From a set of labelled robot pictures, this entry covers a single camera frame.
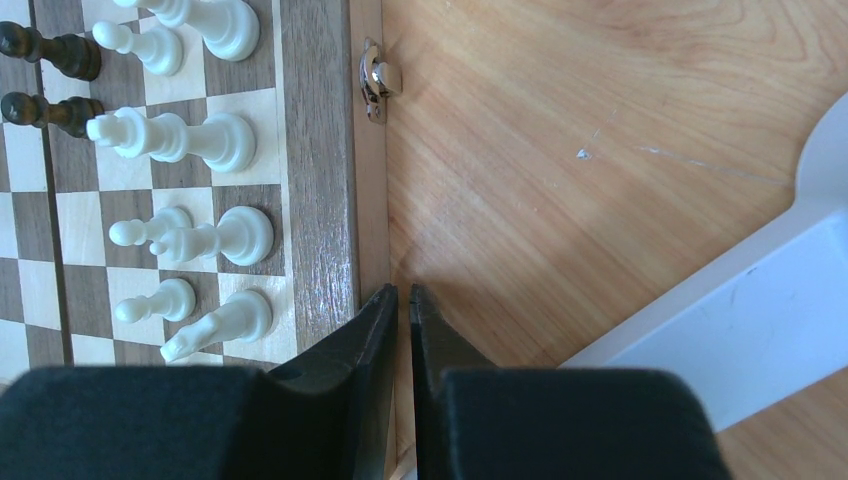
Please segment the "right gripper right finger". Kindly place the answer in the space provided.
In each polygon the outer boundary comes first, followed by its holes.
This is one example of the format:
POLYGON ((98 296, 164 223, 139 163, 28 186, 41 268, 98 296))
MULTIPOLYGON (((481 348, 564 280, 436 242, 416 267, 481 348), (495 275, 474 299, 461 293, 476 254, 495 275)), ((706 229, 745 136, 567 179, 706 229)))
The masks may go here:
POLYGON ((452 479, 453 401, 447 379, 459 369, 494 365, 445 319, 435 294, 423 284, 410 291, 417 477, 452 479))

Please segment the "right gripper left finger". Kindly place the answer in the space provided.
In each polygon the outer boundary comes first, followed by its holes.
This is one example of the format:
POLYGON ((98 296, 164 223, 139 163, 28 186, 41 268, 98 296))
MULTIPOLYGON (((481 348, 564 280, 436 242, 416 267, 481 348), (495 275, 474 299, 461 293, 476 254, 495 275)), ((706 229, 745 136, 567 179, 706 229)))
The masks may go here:
POLYGON ((345 325, 269 371, 229 367, 228 479, 381 479, 399 294, 383 285, 345 325))

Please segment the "wooden folding chess board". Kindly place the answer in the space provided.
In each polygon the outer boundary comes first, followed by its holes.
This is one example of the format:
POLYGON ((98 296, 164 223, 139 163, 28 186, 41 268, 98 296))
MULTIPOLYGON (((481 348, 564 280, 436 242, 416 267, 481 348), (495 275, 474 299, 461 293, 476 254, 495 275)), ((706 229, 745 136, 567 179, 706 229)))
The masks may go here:
POLYGON ((256 1, 256 50, 240 62, 210 53, 182 25, 180 70, 147 71, 138 58, 103 51, 94 80, 67 77, 47 59, 1 59, 1 90, 130 107, 198 125, 218 113, 243 117, 257 139, 253 164, 211 170, 120 157, 54 125, 1 125, 1 382, 58 365, 154 365, 179 324, 153 315, 127 324, 123 300, 186 281, 197 320, 243 289, 271 303, 270 333, 191 356, 201 364, 280 364, 342 326, 389 280, 387 89, 377 85, 378 1, 256 1), (118 221, 181 208, 195 225, 235 206, 263 211, 275 240, 260 263, 223 256, 173 262, 147 245, 119 246, 118 221))

